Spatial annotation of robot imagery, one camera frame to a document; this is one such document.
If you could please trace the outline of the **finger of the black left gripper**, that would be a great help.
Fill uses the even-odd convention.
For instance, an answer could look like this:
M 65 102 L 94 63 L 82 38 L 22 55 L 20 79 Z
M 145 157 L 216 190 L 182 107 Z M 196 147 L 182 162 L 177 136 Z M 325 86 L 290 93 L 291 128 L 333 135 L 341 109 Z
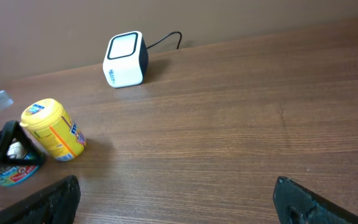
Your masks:
M 14 139 L 35 157 L 33 159 L 10 158 L 7 152 Z M 0 171 L 13 166 L 41 166 L 44 162 L 44 153 L 26 136 L 19 122 L 8 121 L 0 131 Z

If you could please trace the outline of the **tin can with pull tab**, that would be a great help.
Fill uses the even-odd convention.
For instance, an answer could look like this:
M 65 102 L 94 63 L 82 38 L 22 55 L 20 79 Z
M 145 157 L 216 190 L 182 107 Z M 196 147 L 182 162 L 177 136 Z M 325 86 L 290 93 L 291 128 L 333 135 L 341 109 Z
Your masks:
M 15 141 L 10 145 L 7 155 L 10 159 L 35 159 L 35 154 L 26 150 L 18 141 Z M 2 167 L 0 168 L 0 185 L 9 187 L 23 182 L 38 171 L 39 167 L 40 166 L 35 165 Z

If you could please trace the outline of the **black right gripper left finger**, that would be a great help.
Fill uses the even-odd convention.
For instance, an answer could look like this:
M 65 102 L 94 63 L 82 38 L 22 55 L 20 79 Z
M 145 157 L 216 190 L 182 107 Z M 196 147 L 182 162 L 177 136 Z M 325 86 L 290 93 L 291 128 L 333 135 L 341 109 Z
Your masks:
M 69 175 L 0 211 L 0 224 L 73 224 L 81 190 Z

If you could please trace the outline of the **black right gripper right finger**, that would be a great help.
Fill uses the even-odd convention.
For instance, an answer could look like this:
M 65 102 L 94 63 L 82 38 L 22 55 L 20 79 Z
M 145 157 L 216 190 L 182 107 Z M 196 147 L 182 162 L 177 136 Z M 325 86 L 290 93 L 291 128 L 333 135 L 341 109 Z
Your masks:
M 358 224 L 358 216 L 293 180 L 278 177 L 273 203 L 281 224 Z

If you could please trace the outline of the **yellow candy jar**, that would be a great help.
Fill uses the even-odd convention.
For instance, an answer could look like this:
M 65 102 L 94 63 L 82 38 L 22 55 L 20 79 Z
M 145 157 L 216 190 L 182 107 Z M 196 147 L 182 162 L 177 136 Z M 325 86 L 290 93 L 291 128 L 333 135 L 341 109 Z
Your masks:
M 63 105 L 52 98 L 27 107 L 21 114 L 20 126 L 58 161 L 70 161 L 85 150 L 85 136 Z

